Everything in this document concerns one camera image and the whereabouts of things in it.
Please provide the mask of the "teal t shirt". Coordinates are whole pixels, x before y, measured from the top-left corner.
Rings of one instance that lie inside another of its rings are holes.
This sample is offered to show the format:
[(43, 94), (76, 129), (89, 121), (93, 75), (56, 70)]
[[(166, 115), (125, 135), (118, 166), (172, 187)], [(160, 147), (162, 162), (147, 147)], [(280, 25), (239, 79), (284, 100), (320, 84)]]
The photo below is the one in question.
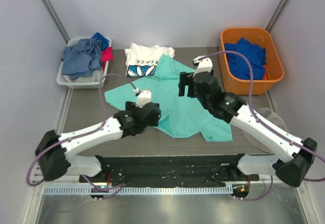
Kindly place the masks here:
[(163, 54), (153, 76), (139, 78), (133, 83), (140, 90), (151, 91), (152, 101), (159, 104), (158, 130), (172, 138), (189, 138), (201, 133), (207, 142), (232, 141), (229, 124), (214, 118), (196, 98), (179, 97), (180, 73), (193, 71)]

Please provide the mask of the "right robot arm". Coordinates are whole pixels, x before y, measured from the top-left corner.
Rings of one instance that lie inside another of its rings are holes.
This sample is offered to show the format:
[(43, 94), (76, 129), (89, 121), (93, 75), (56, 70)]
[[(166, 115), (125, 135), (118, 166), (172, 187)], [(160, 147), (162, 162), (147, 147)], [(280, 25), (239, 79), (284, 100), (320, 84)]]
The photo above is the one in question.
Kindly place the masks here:
[(271, 155), (243, 155), (229, 168), (232, 179), (240, 181), (247, 175), (265, 174), (277, 176), (292, 187), (301, 185), (315, 159), (317, 143), (313, 139), (302, 140), (269, 122), (240, 96), (223, 92), (209, 72), (181, 72), (178, 87), (179, 96), (198, 99), (212, 116), (238, 127), (271, 150)]

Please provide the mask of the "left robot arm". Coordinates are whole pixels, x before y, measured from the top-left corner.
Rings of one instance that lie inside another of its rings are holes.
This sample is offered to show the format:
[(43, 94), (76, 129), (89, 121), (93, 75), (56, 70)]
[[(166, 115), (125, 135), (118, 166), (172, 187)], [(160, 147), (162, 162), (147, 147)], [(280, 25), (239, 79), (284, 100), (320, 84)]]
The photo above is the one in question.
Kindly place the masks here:
[(160, 116), (158, 103), (139, 107), (134, 102), (126, 102), (125, 110), (103, 123), (62, 135), (54, 130), (46, 132), (35, 150), (44, 181), (54, 181), (69, 173), (104, 182), (108, 168), (103, 158), (79, 156), (79, 153), (108, 141), (141, 134), (146, 127), (157, 126)]

